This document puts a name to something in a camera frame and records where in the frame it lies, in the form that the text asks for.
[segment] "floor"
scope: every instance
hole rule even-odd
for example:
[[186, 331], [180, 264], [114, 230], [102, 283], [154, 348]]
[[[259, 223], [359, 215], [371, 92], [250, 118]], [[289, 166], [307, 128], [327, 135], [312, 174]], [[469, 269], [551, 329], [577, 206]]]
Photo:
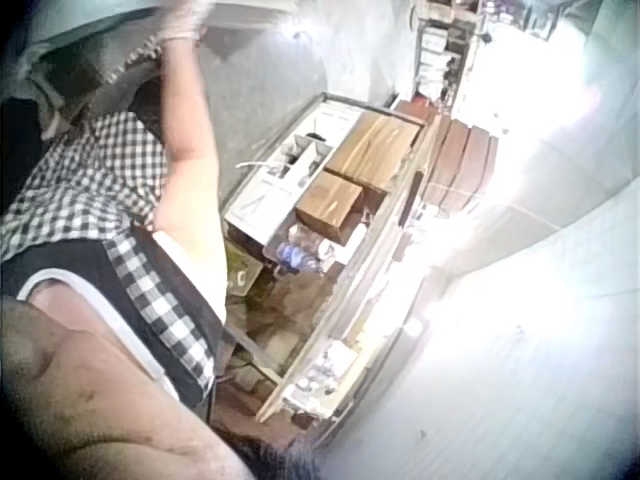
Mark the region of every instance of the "floor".
[[[301, 0], [298, 14], [282, 28], [209, 29], [200, 59], [221, 157], [222, 199], [246, 173], [235, 165], [252, 160], [317, 94], [380, 105], [411, 88], [412, 5]], [[153, 30], [149, 20], [130, 22], [90, 39], [85, 54], [106, 74]], [[125, 82], [108, 102], [124, 103], [139, 81], [134, 76]]]

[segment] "brown cardboard box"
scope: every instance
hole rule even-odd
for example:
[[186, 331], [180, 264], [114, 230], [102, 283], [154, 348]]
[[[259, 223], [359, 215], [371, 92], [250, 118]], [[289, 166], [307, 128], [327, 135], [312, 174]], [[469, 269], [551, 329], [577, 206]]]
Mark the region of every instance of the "brown cardboard box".
[[391, 178], [418, 131], [417, 125], [365, 112], [333, 154], [326, 169], [364, 188], [388, 193]]
[[296, 204], [296, 217], [314, 232], [346, 245], [362, 217], [362, 188], [322, 171]]

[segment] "hand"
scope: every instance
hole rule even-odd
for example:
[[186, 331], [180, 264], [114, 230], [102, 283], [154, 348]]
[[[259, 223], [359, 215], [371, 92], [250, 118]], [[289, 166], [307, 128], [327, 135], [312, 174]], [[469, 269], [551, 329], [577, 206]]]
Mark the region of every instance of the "hand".
[[216, 0], [165, 0], [160, 41], [176, 38], [199, 40], [202, 23]]

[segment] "checkered shirt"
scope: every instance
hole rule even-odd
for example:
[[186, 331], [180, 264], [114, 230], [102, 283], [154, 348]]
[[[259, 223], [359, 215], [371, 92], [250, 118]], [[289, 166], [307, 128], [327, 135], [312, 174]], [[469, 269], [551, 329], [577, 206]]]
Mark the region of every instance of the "checkered shirt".
[[164, 149], [133, 113], [101, 117], [58, 139], [2, 219], [0, 262], [61, 240], [103, 240], [144, 319], [206, 390], [213, 359], [200, 332], [130, 233], [150, 226], [167, 175]]
[[213, 382], [213, 357], [193, 320], [161, 282], [133, 235], [104, 242], [107, 255], [134, 305], [162, 343], [195, 377], [204, 392]]

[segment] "wall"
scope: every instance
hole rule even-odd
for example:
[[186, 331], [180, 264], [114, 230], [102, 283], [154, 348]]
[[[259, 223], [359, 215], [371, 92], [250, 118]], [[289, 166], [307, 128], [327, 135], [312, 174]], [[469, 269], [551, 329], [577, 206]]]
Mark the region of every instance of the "wall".
[[540, 217], [572, 224], [640, 172], [637, 1], [603, 0], [586, 40], [568, 22], [549, 42], [515, 29], [493, 33], [476, 58], [463, 118], [509, 133], [492, 182], [498, 198], [476, 215], [474, 241], [444, 265], [454, 275], [551, 235]]
[[339, 479], [599, 479], [638, 448], [640, 181], [462, 277], [327, 450]]

